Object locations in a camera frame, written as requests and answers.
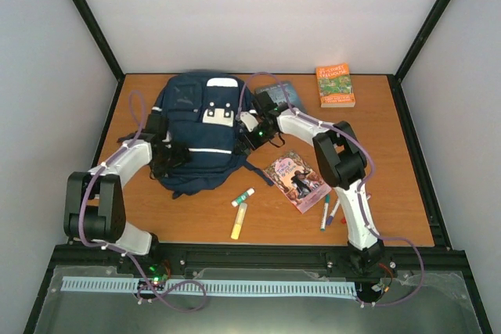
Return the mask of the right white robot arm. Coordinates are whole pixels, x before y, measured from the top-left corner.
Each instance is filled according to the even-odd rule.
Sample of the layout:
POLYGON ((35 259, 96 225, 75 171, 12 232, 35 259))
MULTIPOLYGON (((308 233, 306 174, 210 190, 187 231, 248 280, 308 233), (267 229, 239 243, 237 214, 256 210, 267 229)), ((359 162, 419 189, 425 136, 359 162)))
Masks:
POLYGON ((236 120, 243 126, 240 143, 249 153, 275 135, 292 135, 308 143, 322 179, 332 187, 348 226, 348 264, 354 273, 366 275, 384 255, 384 242, 373 223, 366 194, 366 167, 369 157, 358 143, 351 125, 315 119, 289 103, 278 105, 262 92, 245 111, 238 105, 236 120))

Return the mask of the pink illustrated paperback book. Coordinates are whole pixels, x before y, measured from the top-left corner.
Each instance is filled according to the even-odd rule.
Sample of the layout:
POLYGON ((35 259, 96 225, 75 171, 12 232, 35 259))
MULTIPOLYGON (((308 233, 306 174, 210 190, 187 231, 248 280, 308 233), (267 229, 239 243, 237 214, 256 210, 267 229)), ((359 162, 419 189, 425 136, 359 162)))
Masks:
POLYGON ((283 154, 264 172, 301 214, 322 201, 332 190, 295 151, 283 154))

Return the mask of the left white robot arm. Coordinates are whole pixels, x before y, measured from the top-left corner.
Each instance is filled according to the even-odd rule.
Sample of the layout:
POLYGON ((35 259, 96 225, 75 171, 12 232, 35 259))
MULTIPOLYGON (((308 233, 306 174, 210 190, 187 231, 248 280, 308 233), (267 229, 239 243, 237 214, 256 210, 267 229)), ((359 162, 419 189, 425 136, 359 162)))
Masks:
POLYGON ((190 161, 188 147, 173 142, 169 121, 159 113, 148 116, 146 125, 121 142, 107 160, 86 172, 74 172, 67 180, 63 229, 67 236, 87 246, 135 255, 145 273, 158 271, 163 254, 154 248, 157 237, 126 219, 123 187, 144 166, 150 177, 160 180, 170 170, 190 161))

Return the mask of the dark blue castle book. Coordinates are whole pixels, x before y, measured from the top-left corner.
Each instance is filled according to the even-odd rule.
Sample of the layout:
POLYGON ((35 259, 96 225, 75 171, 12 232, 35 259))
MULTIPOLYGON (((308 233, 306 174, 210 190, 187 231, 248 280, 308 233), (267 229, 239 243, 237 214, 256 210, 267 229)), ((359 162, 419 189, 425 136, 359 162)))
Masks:
POLYGON ((302 113, 307 113, 300 96, 296 92, 294 86, 290 81, 282 81, 282 84, 269 84, 266 86, 262 86, 256 88, 254 90, 254 94, 258 95, 262 92, 267 92, 269 94, 270 99, 276 103, 277 105, 281 105, 283 103, 287 103, 283 89, 287 93, 287 97, 289 99, 290 104, 293 107, 298 108, 302 113))

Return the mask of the navy blue student backpack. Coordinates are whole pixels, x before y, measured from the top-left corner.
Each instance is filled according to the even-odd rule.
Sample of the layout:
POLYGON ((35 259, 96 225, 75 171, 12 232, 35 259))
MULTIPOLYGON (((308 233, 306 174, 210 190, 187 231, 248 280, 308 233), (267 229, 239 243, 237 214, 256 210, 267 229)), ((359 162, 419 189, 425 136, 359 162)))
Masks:
POLYGON ((160 91, 151 113, 169 121, 168 135, 173 142, 185 143, 191 161, 170 171, 160 184, 172 197, 193 196, 216 189, 227 178, 245 167, 262 178, 271 179, 247 160, 236 155, 238 105, 253 109, 254 95, 242 79, 214 71, 192 71, 171 77, 160 91))

